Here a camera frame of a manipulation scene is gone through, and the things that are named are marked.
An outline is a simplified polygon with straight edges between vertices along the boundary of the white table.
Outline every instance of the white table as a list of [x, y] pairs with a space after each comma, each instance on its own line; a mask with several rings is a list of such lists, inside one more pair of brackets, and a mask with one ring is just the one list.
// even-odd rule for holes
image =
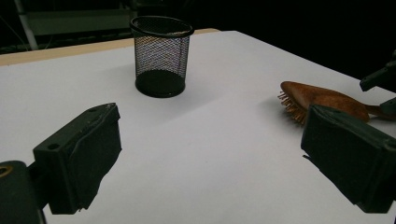
[[[117, 103], [123, 151], [88, 210], [62, 223], [393, 223], [365, 214], [300, 149], [303, 129], [284, 112], [291, 80], [378, 105], [393, 92], [238, 32], [193, 35], [186, 90], [168, 99], [134, 86], [134, 48], [0, 66], [1, 160], [32, 149], [84, 110]], [[394, 122], [372, 119], [396, 136]]]

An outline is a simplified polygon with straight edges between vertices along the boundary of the pencil holder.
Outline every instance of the pencil holder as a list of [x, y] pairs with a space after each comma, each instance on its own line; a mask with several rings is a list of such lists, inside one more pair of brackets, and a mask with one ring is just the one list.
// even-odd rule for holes
[[141, 16], [131, 20], [134, 34], [136, 88], [166, 98], [185, 89], [190, 24], [169, 17]]

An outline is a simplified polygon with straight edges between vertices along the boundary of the wooden hairbrush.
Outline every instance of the wooden hairbrush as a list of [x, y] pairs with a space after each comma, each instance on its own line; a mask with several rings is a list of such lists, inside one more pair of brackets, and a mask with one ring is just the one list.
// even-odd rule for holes
[[284, 81], [280, 84], [282, 89], [282, 105], [297, 122], [304, 124], [309, 105], [325, 105], [348, 113], [364, 122], [370, 120], [371, 115], [384, 119], [396, 119], [396, 115], [384, 114], [379, 105], [365, 105], [341, 92], [305, 85], [298, 82]]

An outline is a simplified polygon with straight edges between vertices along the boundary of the hairbrush bristles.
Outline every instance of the hairbrush bristles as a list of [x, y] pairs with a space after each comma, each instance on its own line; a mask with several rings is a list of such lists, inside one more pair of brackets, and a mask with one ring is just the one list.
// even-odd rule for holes
[[285, 92], [282, 91], [277, 98], [282, 101], [281, 104], [286, 107], [286, 112], [290, 113], [294, 120], [302, 125], [305, 123], [306, 111], [295, 104]]

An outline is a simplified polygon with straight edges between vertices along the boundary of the dark background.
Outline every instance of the dark background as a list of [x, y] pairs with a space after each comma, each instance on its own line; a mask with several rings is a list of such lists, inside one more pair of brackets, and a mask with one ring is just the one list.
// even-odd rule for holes
[[[396, 50], [396, 1], [392, 0], [163, 0], [164, 14], [188, 21], [195, 29], [239, 31], [268, 44], [362, 79], [381, 69]], [[113, 0], [23, 0], [30, 10], [117, 8]], [[144, 10], [144, 14], [161, 14]], [[13, 0], [0, 1], [0, 15], [25, 38]], [[0, 21], [1, 46], [19, 40]], [[37, 41], [48, 41], [41, 36]], [[70, 35], [56, 36], [54, 47]], [[79, 42], [68, 41], [68, 45]], [[95, 34], [93, 41], [103, 41]], [[396, 91], [394, 79], [381, 87]]]

